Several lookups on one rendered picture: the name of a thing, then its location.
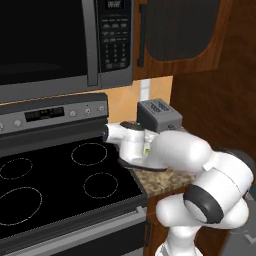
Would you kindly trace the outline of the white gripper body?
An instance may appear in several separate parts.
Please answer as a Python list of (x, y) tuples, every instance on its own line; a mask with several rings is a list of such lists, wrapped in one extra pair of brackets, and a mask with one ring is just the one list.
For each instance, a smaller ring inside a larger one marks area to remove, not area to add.
[(148, 154), (144, 153), (144, 143), (122, 142), (119, 147), (119, 163), (130, 169), (167, 169), (167, 165), (154, 148), (151, 148)]

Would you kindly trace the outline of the grey toaster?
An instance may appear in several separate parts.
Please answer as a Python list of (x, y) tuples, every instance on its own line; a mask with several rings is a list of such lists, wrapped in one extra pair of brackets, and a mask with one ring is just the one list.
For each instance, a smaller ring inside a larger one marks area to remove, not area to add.
[(182, 120), (182, 115), (161, 98), (137, 103), (137, 122), (144, 129), (156, 133), (179, 130)]

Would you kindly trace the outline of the steel stove with black hob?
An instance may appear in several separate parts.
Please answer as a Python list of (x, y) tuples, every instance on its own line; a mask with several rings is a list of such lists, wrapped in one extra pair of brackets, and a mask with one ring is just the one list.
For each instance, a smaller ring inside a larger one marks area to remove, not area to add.
[[(0, 256), (147, 208), (138, 178), (102, 139), (107, 122), (104, 93), (0, 106)], [(145, 226), (51, 256), (143, 256)]]

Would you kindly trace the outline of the tall wooden cabinet side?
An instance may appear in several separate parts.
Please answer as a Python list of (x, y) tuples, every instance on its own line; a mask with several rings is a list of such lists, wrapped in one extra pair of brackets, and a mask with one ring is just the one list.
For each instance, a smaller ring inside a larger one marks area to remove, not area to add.
[(233, 0), (219, 67), (175, 76), (171, 105), (190, 133), (256, 159), (256, 0)]

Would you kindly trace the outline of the wooden cupboard door dark panel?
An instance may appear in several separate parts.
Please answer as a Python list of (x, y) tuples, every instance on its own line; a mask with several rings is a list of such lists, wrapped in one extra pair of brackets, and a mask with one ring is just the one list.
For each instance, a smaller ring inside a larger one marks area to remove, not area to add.
[[(233, 0), (134, 0), (135, 80), (215, 70)], [(137, 66), (146, 4), (144, 66)]]

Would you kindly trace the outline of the black and steel microwave oven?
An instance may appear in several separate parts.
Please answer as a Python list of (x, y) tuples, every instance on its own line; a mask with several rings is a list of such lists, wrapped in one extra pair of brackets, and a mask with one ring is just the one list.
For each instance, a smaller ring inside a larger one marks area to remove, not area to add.
[(94, 0), (98, 85), (87, 85), (82, 0), (0, 0), (0, 104), (130, 85), (134, 0)]

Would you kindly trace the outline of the white wall socket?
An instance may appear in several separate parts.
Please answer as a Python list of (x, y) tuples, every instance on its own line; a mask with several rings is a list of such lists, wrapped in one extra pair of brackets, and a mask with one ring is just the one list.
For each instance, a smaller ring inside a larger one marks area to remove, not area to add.
[(150, 99), (150, 80), (143, 79), (140, 81), (140, 100), (145, 101)]

